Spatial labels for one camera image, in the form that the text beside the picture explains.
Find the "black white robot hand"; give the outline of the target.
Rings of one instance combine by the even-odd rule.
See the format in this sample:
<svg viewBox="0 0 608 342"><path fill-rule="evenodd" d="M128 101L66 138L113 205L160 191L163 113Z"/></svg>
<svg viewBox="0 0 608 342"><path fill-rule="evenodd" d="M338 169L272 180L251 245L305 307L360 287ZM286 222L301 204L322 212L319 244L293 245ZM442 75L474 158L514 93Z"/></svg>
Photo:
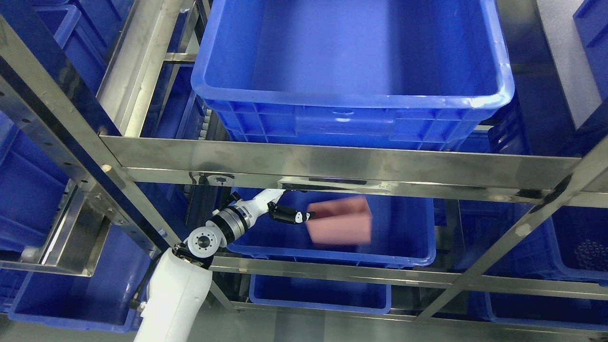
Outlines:
<svg viewBox="0 0 608 342"><path fill-rule="evenodd" d="M269 202L268 214L274 221L297 225L302 224L316 216L314 211L298 211L294 208L278 205L274 202Z"/></svg>

